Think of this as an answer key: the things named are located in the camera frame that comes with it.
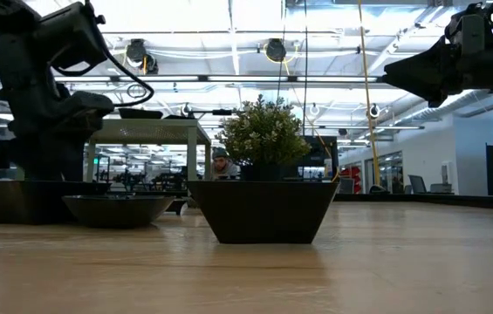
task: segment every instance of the leaves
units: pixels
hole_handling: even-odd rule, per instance
[[[237,164],[290,164],[310,151],[309,145],[298,136],[302,121],[291,113],[292,106],[284,106],[284,99],[265,102],[260,94],[256,103],[243,102],[237,119],[223,123],[223,131],[216,135]]]

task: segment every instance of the wooden table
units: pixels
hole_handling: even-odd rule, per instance
[[[0,313],[492,314],[493,210],[333,203],[306,246],[220,245],[197,210],[0,225]]]

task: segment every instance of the potted plant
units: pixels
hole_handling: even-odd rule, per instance
[[[292,106],[279,98],[265,102],[243,102],[236,119],[227,119],[216,138],[225,145],[229,157],[241,167],[246,181],[280,181],[290,166],[310,151],[298,136],[302,121],[291,113]]]

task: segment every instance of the ceiling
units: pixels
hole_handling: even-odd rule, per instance
[[[302,0],[125,0],[123,4],[93,0],[92,4],[97,14],[106,17],[106,24],[100,29],[111,53],[120,60],[129,41],[141,38],[146,40],[148,51],[159,65],[159,76],[233,76],[216,83],[171,82],[169,78],[166,82],[152,82],[150,85],[156,93],[142,106],[144,109],[179,114],[185,104],[195,110],[236,108],[241,101],[255,100],[262,93],[266,99],[284,97],[287,103],[298,106],[297,114],[302,116],[300,108],[306,95],[307,107],[318,108],[307,110],[308,119],[313,123],[365,125],[365,72],[363,54],[359,51],[357,1],[306,1],[306,15]],[[26,2],[39,14],[46,15],[69,5],[72,0]],[[385,65],[427,50],[442,35],[450,17],[473,2],[363,1],[368,75],[380,76],[384,74]],[[430,5],[437,3],[454,6]],[[286,66],[273,63],[265,56],[264,46],[271,38],[284,38]],[[120,70],[105,62],[87,75],[117,76]],[[332,81],[343,76],[351,78],[345,83],[311,82],[305,86],[304,83],[277,81],[245,83],[237,77],[244,75],[335,77],[330,78]],[[127,93],[128,82],[91,82],[75,78],[66,85],[72,91],[104,93],[116,103],[134,100]],[[369,88],[371,103],[382,109],[383,123],[395,122],[424,106],[422,99],[388,85],[371,83]],[[7,110],[3,105],[0,103],[0,110]],[[205,115],[201,122],[212,126],[220,119]],[[217,129],[208,130],[210,135],[216,132]],[[323,129],[321,133],[337,135],[337,130]],[[359,136],[360,131],[352,131],[347,138]]]

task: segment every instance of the man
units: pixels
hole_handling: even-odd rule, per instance
[[[213,152],[213,165],[211,165],[211,178],[213,180],[231,179],[238,176],[238,166],[229,160],[224,149],[216,149]]]

